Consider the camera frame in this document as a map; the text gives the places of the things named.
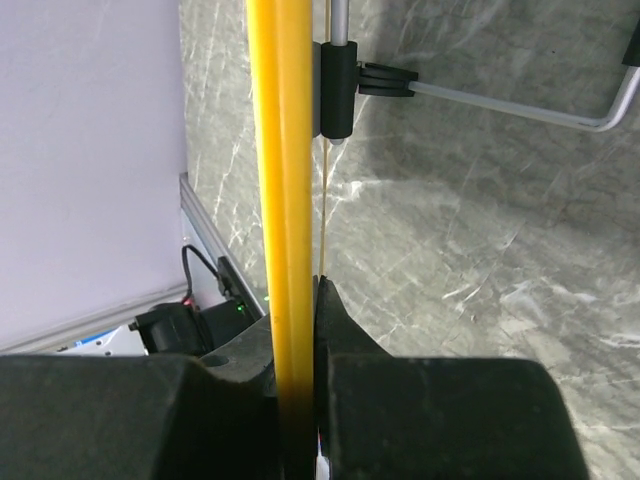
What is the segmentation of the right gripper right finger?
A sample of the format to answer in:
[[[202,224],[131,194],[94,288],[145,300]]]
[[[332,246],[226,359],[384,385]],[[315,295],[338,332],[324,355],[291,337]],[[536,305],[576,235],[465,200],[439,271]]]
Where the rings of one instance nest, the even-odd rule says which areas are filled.
[[[333,479],[585,479],[563,396],[514,357],[397,357],[314,282],[315,408]]]

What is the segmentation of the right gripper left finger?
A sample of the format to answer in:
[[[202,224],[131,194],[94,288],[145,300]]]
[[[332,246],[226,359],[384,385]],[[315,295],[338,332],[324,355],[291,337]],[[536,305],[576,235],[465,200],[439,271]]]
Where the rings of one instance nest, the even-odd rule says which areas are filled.
[[[202,359],[7,355],[5,479],[277,479],[271,332]]]

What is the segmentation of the yellow-framed whiteboard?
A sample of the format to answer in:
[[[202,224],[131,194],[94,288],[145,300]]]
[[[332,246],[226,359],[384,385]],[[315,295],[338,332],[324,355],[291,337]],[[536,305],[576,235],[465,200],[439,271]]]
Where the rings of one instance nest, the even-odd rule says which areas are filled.
[[[247,28],[284,476],[312,479],[312,7],[250,1]]]

